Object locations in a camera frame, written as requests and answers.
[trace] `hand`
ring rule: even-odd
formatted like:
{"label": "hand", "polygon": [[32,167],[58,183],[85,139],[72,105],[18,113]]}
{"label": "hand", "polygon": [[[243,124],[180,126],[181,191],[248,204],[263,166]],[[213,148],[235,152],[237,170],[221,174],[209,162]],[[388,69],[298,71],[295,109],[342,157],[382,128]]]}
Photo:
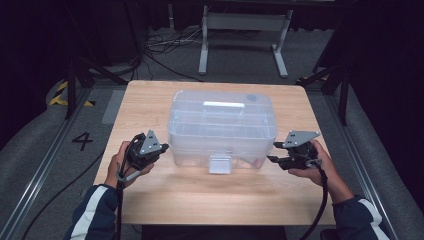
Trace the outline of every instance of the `hand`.
{"label": "hand", "polygon": [[[125,157],[125,151],[126,151],[129,144],[130,144],[130,142],[128,142],[128,141],[122,142],[118,153],[113,155],[112,160],[110,161],[109,167],[108,167],[108,173],[107,173],[107,177],[106,177],[106,180],[105,180],[106,185],[109,185],[113,188],[116,188],[116,186],[118,184],[118,179],[116,178],[116,171],[118,171],[117,163],[119,163],[119,165],[122,166],[122,163],[123,163],[124,157]],[[125,163],[124,169],[126,170],[129,167],[130,167],[130,164],[127,161]],[[150,170],[152,170],[153,167],[154,167],[153,163],[149,164],[147,167],[145,167],[140,172],[139,176],[148,174],[150,172]],[[126,173],[125,173],[125,177],[133,174],[135,171],[136,170],[134,168],[129,168],[128,171],[126,171]],[[124,187],[129,187],[136,179],[137,178],[134,178],[133,180],[126,182]]]}
{"label": "hand", "polygon": [[[324,148],[322,148],[321,144],[317,140],[313,139],[311,140],[311,143],[318,152],[318,159],[322,160],[321,168],[325,171],[325,174],[328,177],[328,191],[333,203],[339,203],[353,198],[354,196],[352,191],[350,191],[349,187],[340,177],[336,167],[334,166],[333,160],[330,158],[328,153],[324,150]],[[292,168],[289,169],[288,172],[298,177],[309,178],[313,183],[322,186],[321,174],[317,168],[308,168],[305,170]]]}
{"label": "hand", "polygon": [[[331,160],[330,156],[324,150],[321,144],[315,139],[312,139],[310,142],[312,143],[312,145],[314,145],[315,149],[317,150],[318,159],[322,160],[321,168],[325,171],[327,176],[338,175],[337,170],[334,166],[333,160]],[[305,170],[292,168],[288,170],[288,173],[298,177],[309,178],[311,179],[313,183],[319,186],[322,186],[321,174],[316,168],[307,168]]]}

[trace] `person's left hand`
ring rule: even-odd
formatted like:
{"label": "person's left hand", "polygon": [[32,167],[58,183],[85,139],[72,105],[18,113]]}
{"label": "person's left hand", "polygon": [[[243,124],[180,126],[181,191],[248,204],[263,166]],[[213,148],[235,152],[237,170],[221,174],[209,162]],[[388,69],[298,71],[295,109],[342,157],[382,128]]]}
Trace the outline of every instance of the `person's left hand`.
{"label": "person's left hand", "polygon": [[[125,151],[127,150],[128,145],[130,144],[130,142],[125,141],[122,142],[121,147],[119,148],[119,151],[117,154],[113,155],[112,160],[110,161],[109,167],[108,167],[108,173],[107,173],[107,177],[105,180],[105,184],[109,185],[113,188],[116,188],[117,184],[118,184],[118,179],[116,178],[116,171],[118,171],[118,164],[120,166],[122,166],[122,162],[124,161],[124,156],[125,156]],[[128,163],[128,161],[125,163],[125,167],[124,169],[128,169],[130,167],[130,164]],[[150,170],[152,170],[152,168],[154,167],[153,163],[149,164],[147,167],[145,167],[141,172],[140,175],[145,175],[148,174],[150,172]],[[134,168],[130,168],[128,171],[126,171],[125,173],[125,177],[133,174],[136,170]],[[125,182],[125,186],[124,187],[129,187],[132,183],[134,183],[134,181],[137,178],[134,178],[131,181]]]}

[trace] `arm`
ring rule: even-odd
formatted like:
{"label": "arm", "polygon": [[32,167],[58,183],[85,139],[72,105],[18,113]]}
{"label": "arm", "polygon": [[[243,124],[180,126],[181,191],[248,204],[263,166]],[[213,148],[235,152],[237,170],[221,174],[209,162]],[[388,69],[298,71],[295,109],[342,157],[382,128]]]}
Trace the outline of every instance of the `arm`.
{"label": "arm", "polygon": [[[381,216],[374,206],[367,200],[354,196],[321,144],[316,140],[311,140],[311,143],[317,149],[318,158],[322,160],[321,168],[328,177],[328,192],[333,201],[334,218],[339,237],[352,240],[388,239],[379,227]],[[298,177],[309,178],[321,186],[321,175],[318,169],[289,169],[288,172]]]}
{"label": "arm", "polygon": [[[64,239],[113,239],[115,236],[115,210],[118,207],[116,186],[118,179],[117,163],[122,164],[125,150],[129,142],[123,142],[119,152],[112,157],[108,167],[108,174],[104,184],[92,186],[80,205],[75,209],[72,225],[65,234]],[[144,168],[140,175],[145,175],[153,168],[153,164]],[[134,173],[135,169],[126,171],[126,176]],[[125,183],[130,186],[136,179]]]}

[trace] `container latch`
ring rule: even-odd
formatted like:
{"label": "container latch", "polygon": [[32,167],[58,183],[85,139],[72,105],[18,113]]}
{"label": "container latch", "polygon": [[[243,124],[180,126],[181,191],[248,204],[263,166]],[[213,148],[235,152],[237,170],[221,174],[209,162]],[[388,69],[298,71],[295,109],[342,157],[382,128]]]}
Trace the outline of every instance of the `container latch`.
{"label": "container latch", "polygon": [[209,157],[209,173],[230,174],[231,170],[231,156],[225,154],[215,154]]}

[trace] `person's right hand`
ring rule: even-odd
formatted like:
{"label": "person's right hand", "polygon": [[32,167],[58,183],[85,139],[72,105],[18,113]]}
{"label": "person's right hand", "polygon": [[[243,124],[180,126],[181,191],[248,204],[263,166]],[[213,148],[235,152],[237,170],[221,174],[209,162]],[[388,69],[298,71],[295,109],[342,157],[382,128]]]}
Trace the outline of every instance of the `person's right hand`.
{"label": "person's right hand", "polygon": [[[325,171],[327,176],[328,175],[333,176],[337,174],[336,168],[334,167],[333,160],[330,158],[330,156],[324,150],[321,144],[315,139],[312,139],[310,142],[312,143],[312,145],[314,145],[315,149],[317,150],[318,159],[322,160],[321,168]],[[292,169],[289,169],[288,172],[298,177],[309,178],[315,184],[322,186],[321,174],[319,173],[317,168],[307,168],[305,170],[292,168]]]}
{"label": "person's right hand", "polygon": [[[317,140],[313,139],[311,140],[311,143],[318,152],[318,159],[322,160],[321,168],[328,177],[328,192],[331,195],[333,203],[339,203],[353,198],[354,196],[352,191],[350,191],[349,187],[340,177],[336,167],[334,166],[333,160],[330,158],[328,153]],[[289,169],[288,172],[298,177],[309,178],[315,184],[322,186],[321,174],[317,168],[308,168],[305,170],[292,168]]]}

